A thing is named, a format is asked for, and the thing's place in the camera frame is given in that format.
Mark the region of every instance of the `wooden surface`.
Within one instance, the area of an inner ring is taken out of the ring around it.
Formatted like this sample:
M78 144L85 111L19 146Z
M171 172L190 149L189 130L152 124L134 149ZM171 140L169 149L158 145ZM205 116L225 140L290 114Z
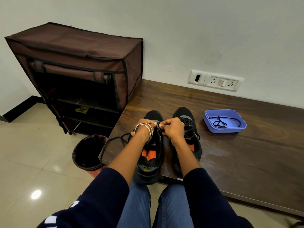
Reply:
M200 164L223 195L304 216L304 109L142 80L110 138L131 132L150 110L167 119L181 106L195 117ZM247 128L212 134L203 121L208 109L236 110ZM181 180L172 168L169 140L164 140L162 178ZM122 148L119 140L110 142L102 162L111 162Z

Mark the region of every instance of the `navy sweatshirt sleeve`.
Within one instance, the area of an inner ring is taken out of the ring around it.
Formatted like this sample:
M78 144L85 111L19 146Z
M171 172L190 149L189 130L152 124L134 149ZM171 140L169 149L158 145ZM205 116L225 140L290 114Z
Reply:
M183 184L194 227L253 228L247 219L236 215L205 169L190 171Z
M116 227L123 212L129 186L111 168L103 169L69 208L46 218L38 228Z

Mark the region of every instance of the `yellow item in shoe rack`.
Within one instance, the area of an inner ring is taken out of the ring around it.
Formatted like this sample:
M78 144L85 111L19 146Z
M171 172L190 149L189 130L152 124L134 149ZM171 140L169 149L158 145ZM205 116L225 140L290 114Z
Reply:
M79 112L79 113L86 114L87 111L88 111L88 109L89 109L89 107L81 106L80 108L75 109L75 111L76 111L76 112Z

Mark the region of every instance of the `brown fabric shoe rack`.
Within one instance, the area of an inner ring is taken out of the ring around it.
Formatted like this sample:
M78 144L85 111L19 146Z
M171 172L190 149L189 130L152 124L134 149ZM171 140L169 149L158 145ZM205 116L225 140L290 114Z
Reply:
M47 23L5 39L65 133L109 136L142 79L142 38Z

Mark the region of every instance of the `orange tongue label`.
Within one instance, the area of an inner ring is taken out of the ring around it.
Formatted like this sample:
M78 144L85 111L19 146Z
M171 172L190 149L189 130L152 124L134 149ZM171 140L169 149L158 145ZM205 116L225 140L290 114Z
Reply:
M189 145L189 144L188 144L188 146L189 146L189 148L194 152L194 144L192 144L192 145Z
M141 155L146 157L147 161L150 161L150 159L156 158L156 151L155 150L146 151L145 149L143 149Z

